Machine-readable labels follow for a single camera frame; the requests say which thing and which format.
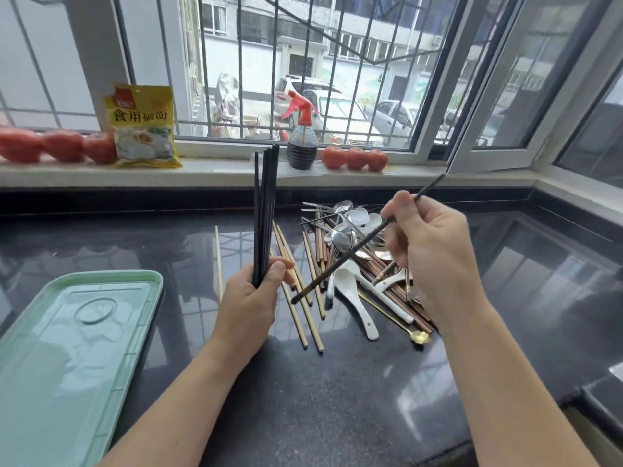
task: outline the forearm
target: forearm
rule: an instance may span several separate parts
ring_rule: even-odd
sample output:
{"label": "forearm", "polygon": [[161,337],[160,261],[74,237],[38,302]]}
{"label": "forearm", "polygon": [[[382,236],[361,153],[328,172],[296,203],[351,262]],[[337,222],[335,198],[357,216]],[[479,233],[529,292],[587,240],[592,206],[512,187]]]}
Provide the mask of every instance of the forearm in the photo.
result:
{"label": "forearm", "polygon": [[100,467],[196,467],[236,375],[207,345]]}
{"label": "forearm", "polygon": [[439,324],[479,465],[596,467],[498,313],[473,305]]}

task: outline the spray bottle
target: spray bottle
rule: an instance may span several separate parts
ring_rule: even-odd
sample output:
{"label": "spray bottle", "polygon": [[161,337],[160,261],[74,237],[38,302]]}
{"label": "spray bottle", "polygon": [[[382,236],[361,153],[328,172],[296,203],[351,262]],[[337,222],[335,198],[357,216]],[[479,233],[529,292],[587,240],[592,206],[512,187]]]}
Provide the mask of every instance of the spray bottle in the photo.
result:
{"label": "spray bottle", "polygon": [[316,132],[312,129],[312,110],[317,113],[318,110],[306,97],[295,91],[289,91],[288,95],[292,98],[290,108],[285,112],[283,118],[293,114],[294,111],[300,111],[299,124],[288,138],[288,162],[295,169],[306,171],[311,169],[313,162],[316,160],[318,153],[318,140]]}

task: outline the tomato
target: tomato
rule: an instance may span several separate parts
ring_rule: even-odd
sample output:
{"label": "tomato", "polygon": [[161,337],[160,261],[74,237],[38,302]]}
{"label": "tomato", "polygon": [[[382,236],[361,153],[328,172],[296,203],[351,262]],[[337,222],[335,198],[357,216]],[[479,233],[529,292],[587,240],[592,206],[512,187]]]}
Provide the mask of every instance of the tomato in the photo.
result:
{"label": "tomato", "polygon": [[339,169],[347,163],[347,153],[338,146],[329,146],[322,152],[322,163],[327,169]]}
{"label": "tomato", "polygon": [[94,133],[84,138],[84,153],[96,164],[114,164],[117,160],[115,139],[110,133]]}
{"label": "tomato", "polygon": [[368,164],[368,153],[361,148],[350,148],[347,152],[347,167],[352,171],[360,171]]}
{"label": "tomato", "polygon": [[43,140],[27,129],[5,127],[0,129],[0,156],[16,164],[39,162]]}
{"label": "tomato", "polygon": [[381,172],[387,165],[387,155],[378,149],[371,150],[368,155],[368,170],[370,172]]}
{"label": "tomato", "polygon": [[80,162],[84,159],[81,133],[67,129],[48,131],[43,135],[43,148],[58,162]]}

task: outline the hand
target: hand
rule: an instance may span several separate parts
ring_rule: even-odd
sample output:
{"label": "hand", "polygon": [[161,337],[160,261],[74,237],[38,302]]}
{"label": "hand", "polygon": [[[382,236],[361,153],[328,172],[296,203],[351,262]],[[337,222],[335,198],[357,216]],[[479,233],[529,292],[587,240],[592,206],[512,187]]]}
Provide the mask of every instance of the hand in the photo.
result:
{"label": "hand", "polygon": [[392,215],[396,222],[385,229],[385,243],[399,266],[409,263],[427,311],[452,311],[485,298],[463,213],[429,197],[415,202],[402,190],[381,211],[384,218]]}
{"label": "hand", "polygon": [[269,271],[258,289],[251,283],[253,264],[227,281],[216,323],[205,350],[218,357],[222,367],[236,377],[260,349],[275,322],[277,290],[281,282],[292,282],[286,272],[294,262],[271,257]]}

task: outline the car headlight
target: car headlight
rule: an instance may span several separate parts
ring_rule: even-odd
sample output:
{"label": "car headlight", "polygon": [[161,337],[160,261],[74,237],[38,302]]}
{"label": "car headlight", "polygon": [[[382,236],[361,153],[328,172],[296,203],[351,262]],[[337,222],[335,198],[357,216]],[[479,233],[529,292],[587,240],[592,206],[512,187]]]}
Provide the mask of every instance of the car headlight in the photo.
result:
{"label": "car headlight", "polygon": [[332,144],[344,144],[344,136],[340,134],[329,134],[329,140]]}

